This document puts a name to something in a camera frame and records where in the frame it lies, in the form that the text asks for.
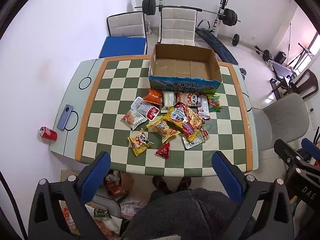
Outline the chair with blue cushion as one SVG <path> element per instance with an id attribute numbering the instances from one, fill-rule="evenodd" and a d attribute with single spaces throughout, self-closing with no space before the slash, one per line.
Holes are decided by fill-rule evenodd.
<path id="1" fill-rule="evenodd" d="M 141 11 L 124 12 L 106 19 L 108 36 L 99 57 L 145 55 L 148 42 L 145 17 Z"/>

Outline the large yellow noodle bag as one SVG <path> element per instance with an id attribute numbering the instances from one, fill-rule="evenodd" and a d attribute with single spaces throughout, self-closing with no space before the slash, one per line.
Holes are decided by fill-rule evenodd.
<path id="1" fill-rule="evenodd" d="M 164 119 L 178 127 L 188 141 L 193 141 L 196 138 L 204 124 L 204 120 L 183 103 L 177 103 L 176 106 L 171 107 Z"/>

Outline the red panda snack bag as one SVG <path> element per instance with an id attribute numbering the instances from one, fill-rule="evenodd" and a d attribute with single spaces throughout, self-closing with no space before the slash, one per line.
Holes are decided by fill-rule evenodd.
<path id="1" fill-rule="evenodd" d="M 201 102 L 197 93 L 178 92 L 177 103 L 183 103 L 188 107 L 200 107 Z"/>

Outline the white red sauce packet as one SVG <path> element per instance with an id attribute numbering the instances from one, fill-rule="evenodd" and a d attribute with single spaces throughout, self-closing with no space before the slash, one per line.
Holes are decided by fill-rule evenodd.
<path id="1" fill-rule="evenodd" d="M 146 102 L 140 96 L 134 100 L 131 104 L 131 108 L 145 116 L 149 121 L 153 121 L 159 114 L 159 108 L 149 102 Z"/>

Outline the green gumball candy bag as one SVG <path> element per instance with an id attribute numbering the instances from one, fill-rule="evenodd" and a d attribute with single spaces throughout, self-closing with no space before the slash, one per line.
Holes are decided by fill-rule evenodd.
<path id="1" fill-rule="evenodd" d="M 219 112 L 222 109 L 220 94 L 207 94 L 207 100 L 210 112 Z"/>

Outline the grey office chair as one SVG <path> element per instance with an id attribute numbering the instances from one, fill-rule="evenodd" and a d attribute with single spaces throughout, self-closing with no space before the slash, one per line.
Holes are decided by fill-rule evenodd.
<path id="1" fill-rule="evenodd" d="M 263 109 L 252 109 L 258 151 L 273 148 L 276 140 L 289 143 L 306 134 L 309 127 L 304 100 L 291 93 Z"/>

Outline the red triangular snack bag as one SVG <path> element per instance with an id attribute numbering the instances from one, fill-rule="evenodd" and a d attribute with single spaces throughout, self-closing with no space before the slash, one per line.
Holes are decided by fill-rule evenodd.
<path id="1" fill-rule="evenodd" d="M 170 156 L 170 142 L 167 142 L 166 144 L 162 145 L 156 151 L 156 155 L 163 158 L 163 159 L 168 159 Z"/>

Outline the black weight bench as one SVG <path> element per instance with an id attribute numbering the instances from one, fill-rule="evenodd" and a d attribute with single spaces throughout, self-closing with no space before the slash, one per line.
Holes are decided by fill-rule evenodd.
<path id="1" fill-rule="evenodd" d="M 222 62 L 238 65 L 238 62 L 236 61 L 232 53 L 210 31 L 196 28 L 195 33 L 199 37 L 201 37 L 210 46 L 210 48 L 212 48 L 212 50 L 218 55 Z"/>

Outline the white snack pack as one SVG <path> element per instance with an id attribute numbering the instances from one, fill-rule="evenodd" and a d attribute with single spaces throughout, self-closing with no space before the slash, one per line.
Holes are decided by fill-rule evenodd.
<path id="1" fill-rule="evenodd" d="M 171 107 L 176 105 L 176 96 L 172 91 L 163 91 L 163 107 L 161 113 L 167 113 Z"/>

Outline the dark wooden chair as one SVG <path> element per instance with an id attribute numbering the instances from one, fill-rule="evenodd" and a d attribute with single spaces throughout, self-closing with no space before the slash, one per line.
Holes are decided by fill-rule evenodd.
<path id="1" fill-rule="evenodd" d="M 313 96 L 319 90 L 317 77 L 310 69 L 307 69 L 300 74 L 296 81 L 289 80 L 287 82 L 283 78 L 280 83 L 271 90 L 271 92 L 277 92 L 280 87 L 286 90 L 284 95 L 296 93 L 299 94 L 303 100 Z"/>

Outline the yellow bread snack bag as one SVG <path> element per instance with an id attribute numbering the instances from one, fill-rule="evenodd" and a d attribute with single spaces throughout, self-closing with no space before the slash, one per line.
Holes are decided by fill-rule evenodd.
<path id="1" fill-rule="evenodd" d="M 181 132 L 171 128 L 163 116 L 157 116 L 155 120 L 146 125 L 149 132 L 157 132 L 164 144 L 169 138 L 180 134 Z"/>

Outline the red soda can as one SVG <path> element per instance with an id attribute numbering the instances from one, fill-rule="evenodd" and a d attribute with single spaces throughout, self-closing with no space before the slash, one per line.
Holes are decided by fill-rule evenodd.
<path id="1" fill-rule="evenodd" d="M 48 127 L 42 126 L 39 130 L 39 134 L 40 134 L 40 137 L 43 139 L 47 139 L 50 141 L 57 140 L 57 133 Z"/>

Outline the yellow panda snack bag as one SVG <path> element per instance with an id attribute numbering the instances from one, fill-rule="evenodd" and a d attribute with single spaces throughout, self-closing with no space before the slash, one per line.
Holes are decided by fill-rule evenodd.
<path id="1" fill-rule="evenodd" d="M 141 129 L 135 137 L 128 137 L 128 140 L 134 155 L 137 157 L 154 145 L 154 143 L 148 139 L 143 129 Z"/>

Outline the long red white wrapper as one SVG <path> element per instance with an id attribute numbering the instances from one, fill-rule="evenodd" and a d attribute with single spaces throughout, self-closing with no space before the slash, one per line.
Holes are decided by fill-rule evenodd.
<path id="1" fill-rule="evenodd" d="M 203 120 L 210 120 L 210 112 L 209 112 L 209 105 L 208 105 L 208 100 L 206 95 L 199 95 L 199 100 L 200 100 L 200 107 L 197 108 L 197 113 L 198 115 L 203 119 Z"/>

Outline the orange snack bag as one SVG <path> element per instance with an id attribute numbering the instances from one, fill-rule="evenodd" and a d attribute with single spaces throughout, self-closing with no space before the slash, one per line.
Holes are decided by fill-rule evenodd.
<path id="1" fill-rule="evenodd" d="M 143 100 L 148 103 L 161 105 L 162 104 L 162 96 L 163 96 L 163 93 L 161 90 L 148 88 L 148 94 L 143 98 Z"/>

